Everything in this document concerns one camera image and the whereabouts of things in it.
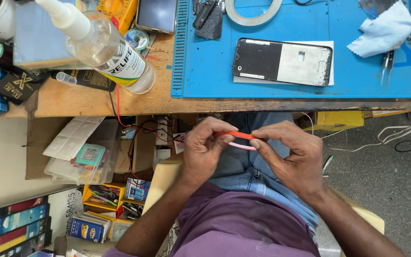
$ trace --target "smartphone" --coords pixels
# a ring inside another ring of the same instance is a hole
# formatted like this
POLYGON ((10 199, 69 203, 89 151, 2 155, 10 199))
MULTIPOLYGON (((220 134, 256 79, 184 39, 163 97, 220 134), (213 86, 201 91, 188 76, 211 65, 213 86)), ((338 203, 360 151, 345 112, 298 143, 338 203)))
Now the smartphone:
POLYGON ((0 252, 0 257, 28 257, 45 246, 48 246, 51 241, 52 231, 47 230, 45 233, 39 234, 29 240, 0 252))
POLYGON ((0 236, 0 252, 16 246, 50 229, 51 218, 41 219, 0 236))
POLYGON ((27 209, 31 209, 32 207, 36 207, 38 205, 47 203, 48 196, 42 196, 39 198, 33 198, 30 200, 26 200, 24 202, 16 203, 13 205, 9 205, 6 207, 0 208, 0 217, 6 216, 9 214, 14 214, 17 212, 21 212, 27 209))
POLYGON ((0 217, 0 236, 34 221, 44 219, 49 215, 49 207, 50 205, 46 203, 22 212, 0 217))
POLYGON ((136 26, 140 29, 174 34, 178 0, 139 0, 136 26))
POLYGON ((292 84, 327 86, 333 49, 326 46, 240 38, 232 74, 292 84))

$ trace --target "purple t-shirt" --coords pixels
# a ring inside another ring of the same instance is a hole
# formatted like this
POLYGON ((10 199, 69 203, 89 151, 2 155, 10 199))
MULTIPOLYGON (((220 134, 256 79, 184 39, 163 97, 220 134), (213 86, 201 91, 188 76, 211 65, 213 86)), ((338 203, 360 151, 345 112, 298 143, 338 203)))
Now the purple t-shirt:
MULTIPOLYGON (((179 214, 169 256, 319 257, 307 223, 288 206, 249 192, 205 183, 179 214)), ((132 257, 115 248, 103 257, 132 257)))

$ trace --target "blue silicone repair mat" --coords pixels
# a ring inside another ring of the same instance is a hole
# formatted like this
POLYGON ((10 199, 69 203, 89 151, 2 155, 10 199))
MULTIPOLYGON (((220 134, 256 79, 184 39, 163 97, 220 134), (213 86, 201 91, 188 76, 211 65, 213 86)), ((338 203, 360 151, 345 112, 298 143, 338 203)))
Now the blue silicone repair mat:
MULTIPOLYGON (((256 17, 271 0, 235 0, 238 14, 256 17)), ((175 34, 172 97, 214 98, 411 98, 411 40, 395 52, 390 83, 381 82, 382 54, 361 58, 346 46, 362 35, 367 18, 357 0, 314 0, 298 5, 284 0, 267 25, 242 29, 223 17, 221 38, 210 40, 194 34, 192 0, 180 0, 175 34), (234 83, 231 72, 239 38, 273 41, 334 41, 334 85, 278 85, 234 83)))

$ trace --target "microfiber cloth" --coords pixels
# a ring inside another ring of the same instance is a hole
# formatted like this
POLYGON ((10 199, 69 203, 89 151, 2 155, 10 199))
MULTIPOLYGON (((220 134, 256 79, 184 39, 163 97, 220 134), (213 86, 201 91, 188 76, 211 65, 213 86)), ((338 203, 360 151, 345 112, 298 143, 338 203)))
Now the microfiber cloth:
POLYGON ((364 34, 347 45, 348 49, 363 58, 382 54, 401 47, 411 34, 411 15, 399 0, 375 20, 366 19, 359 29, 364 34))

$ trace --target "pcb cleaner bottle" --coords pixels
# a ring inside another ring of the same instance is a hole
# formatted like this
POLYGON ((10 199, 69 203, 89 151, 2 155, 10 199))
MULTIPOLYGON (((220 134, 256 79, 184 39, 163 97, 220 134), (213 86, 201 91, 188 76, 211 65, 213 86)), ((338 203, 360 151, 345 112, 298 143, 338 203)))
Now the pcb cleaner bottle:
POLYGON ((36 0, 64 34, 68 53, 122 85, 143 94, 155 84, 153 67, 134 50, 109 18, 98 11, 80 12, 70 3, 36 0))

